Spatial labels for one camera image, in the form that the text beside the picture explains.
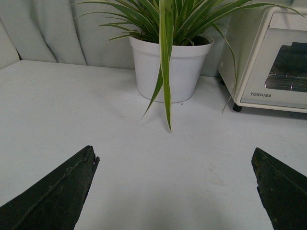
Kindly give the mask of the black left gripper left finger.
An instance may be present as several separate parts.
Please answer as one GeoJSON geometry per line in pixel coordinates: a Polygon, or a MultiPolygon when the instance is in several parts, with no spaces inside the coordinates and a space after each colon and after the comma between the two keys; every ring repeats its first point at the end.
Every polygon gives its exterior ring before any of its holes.
{"type": "Polygon", "coordinates": [[[86,146],[0,208],[2,230],[72,230],[88,196],[99,157],[86,146]]]}

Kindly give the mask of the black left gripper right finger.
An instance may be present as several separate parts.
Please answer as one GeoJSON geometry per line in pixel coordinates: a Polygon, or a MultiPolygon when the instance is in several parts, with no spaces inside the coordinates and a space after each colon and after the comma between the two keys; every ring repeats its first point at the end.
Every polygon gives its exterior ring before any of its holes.
{"type": "Polygon", "coordinates": [[[307,177],[256,148],[251,164],[257,191],[275,230],[307,228],[307,177]]]}

